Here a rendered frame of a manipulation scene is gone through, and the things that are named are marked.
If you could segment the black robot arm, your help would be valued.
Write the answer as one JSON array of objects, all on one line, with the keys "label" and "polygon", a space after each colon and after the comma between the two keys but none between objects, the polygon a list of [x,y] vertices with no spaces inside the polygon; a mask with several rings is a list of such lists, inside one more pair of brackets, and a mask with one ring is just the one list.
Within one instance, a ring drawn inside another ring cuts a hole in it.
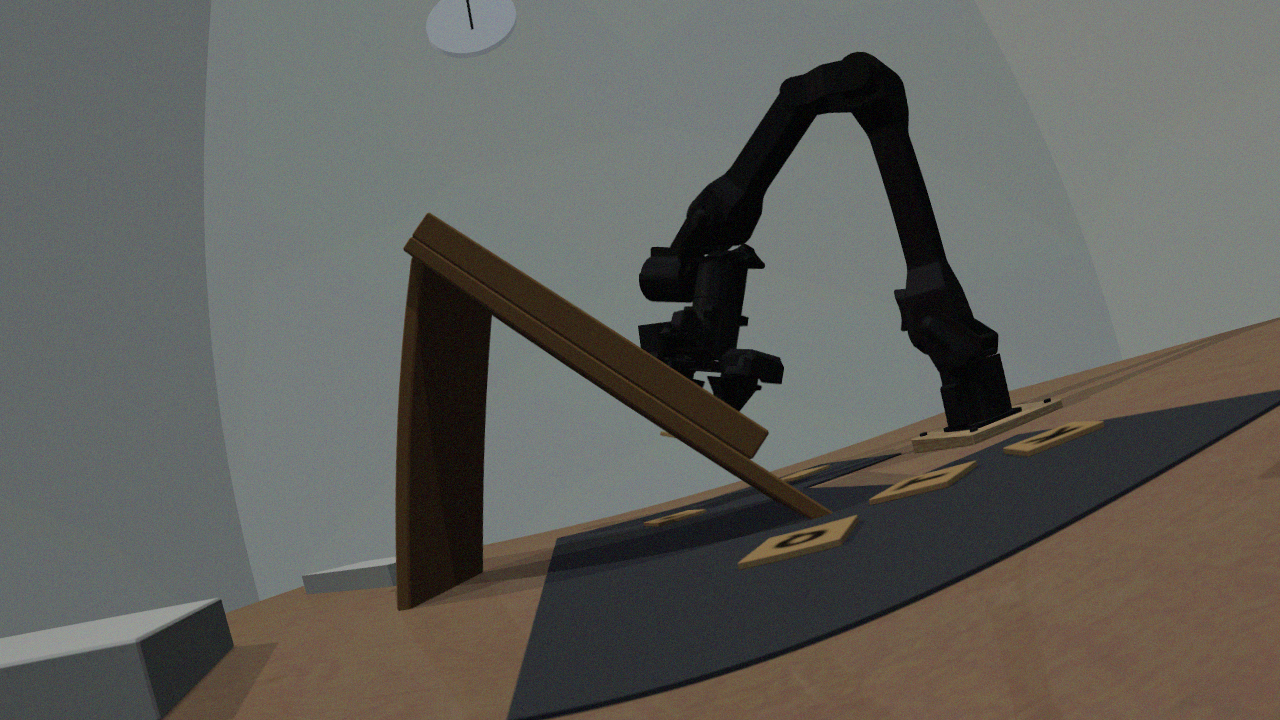
[{"label": "black robot arm", "polygon": [[[639,274],[643,295],[660,302],[721,299],[742,306],[748,268],[765,266],[745,243],[762,217],[765,190],[815,117],[836,111],[851,111],[870,138],[908,264],[906,290],[893,291],[901,331],[940,372],[945,432],[1021,413],[1010,402],[998,333],[973,316],[945,255],[909,138],[902,79],[868,53],[785,79],[730,170],[692,200],[669,247],[652,247]],[[730,250],[735,245],[741,246]],[[641,348],[678,355],[677,348],[698,342],[696,351],[709,354],[705,313],[705,307],[678,310],[671,322],[637,325]]]}]

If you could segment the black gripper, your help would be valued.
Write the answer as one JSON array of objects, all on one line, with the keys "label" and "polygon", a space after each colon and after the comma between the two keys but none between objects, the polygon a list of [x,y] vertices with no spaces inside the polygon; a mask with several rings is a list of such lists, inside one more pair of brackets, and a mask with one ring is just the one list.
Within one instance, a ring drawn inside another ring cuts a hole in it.
[{"label": "black gripper", "polygon": [[709,315],[710,352],[696,351],[696,345],[677,348],[678,355],[650,352],[654,357],[701,388],[705,380],[692,379],[695,372],[721,373],[721,377],[708,375],[710,389],[717,398],[737,411],[756,389],[762,389],[758,379],[762,383],[782,384],[785,366],[780,357],[753,348],[737,348],[740,327],[748,327],[749,319],[741,316],[741,305],[721,299],[694,299],[692,306],[684,306],[684,310],[698,311],[698,307],[705,307],[705,314]]}]

